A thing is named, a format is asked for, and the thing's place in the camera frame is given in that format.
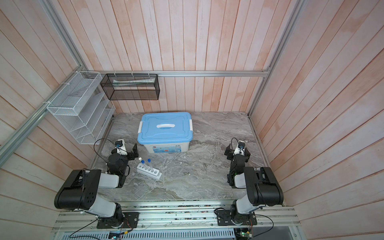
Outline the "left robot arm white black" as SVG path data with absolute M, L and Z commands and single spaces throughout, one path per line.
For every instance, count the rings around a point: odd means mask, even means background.
M 60 190 L 54 205 L 57 209 L 82 211 L 99 217 L 102 228 L 120 228 L 125 224 L 125 215 L 118 203 L 110 202 L 100 195 L 99 189 L 122 188 L 130 173 L 129 161 L 139 157 L 137 145 L 127 152 L 124 141 L 115 142 L 107 159 L 108 171 L 73 170 Z

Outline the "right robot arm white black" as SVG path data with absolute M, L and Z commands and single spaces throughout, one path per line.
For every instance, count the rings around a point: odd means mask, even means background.
M 243 141 L 226 147 L 224 155 L 231 161 L 227 182 L 232 188 L 245 189 L 246 195 L 235 200 L 228 211 L 233 225 L 250 223 L 251 213 L 268 206 L 281 205 L 283 191 L 270 167 L 247 167 L 251 153 Z

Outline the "blue capped test tube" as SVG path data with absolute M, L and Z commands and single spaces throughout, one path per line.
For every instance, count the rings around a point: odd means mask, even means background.
M 150 171 L 153 172 L 153 165 L 152 165 L 152 162 L 151 162 L 151 159 L 148 159 L 148 166 L 150 168 Z
M 146 165 L 145 161 L 144 161 L 144 160 L 141 160 L 141 163 L 142 163 L 142 165 L 143 165 L 143 168 L 146 170 L 146 169 L 147 169 L 147 165 Z

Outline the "white plastic storage bin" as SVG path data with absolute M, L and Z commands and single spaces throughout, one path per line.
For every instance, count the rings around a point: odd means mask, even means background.
M 149 153 L 181 153 L 189 150 L 190 142 L 169 144 L 146 144 L 144 147 Z

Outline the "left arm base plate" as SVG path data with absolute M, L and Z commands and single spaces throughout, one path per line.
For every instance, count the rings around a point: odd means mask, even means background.
M 97 229 L 134 229 L 138 225 L 139 212 L 122 212 L 110 218 L 100 218 Z

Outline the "blue plastic bin lid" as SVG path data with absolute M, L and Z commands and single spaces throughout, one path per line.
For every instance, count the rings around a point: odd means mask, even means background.
M 187 112 L 143 115 L 138 142 L 142 145 L 187 143 L 193 139 L 192 116 Z

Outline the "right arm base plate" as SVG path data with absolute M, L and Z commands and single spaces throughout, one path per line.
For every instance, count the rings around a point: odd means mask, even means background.
M 234 210 L 218 208 L 214 210 L 219 226 L 257 225 L 255 215 L 241 215 Z

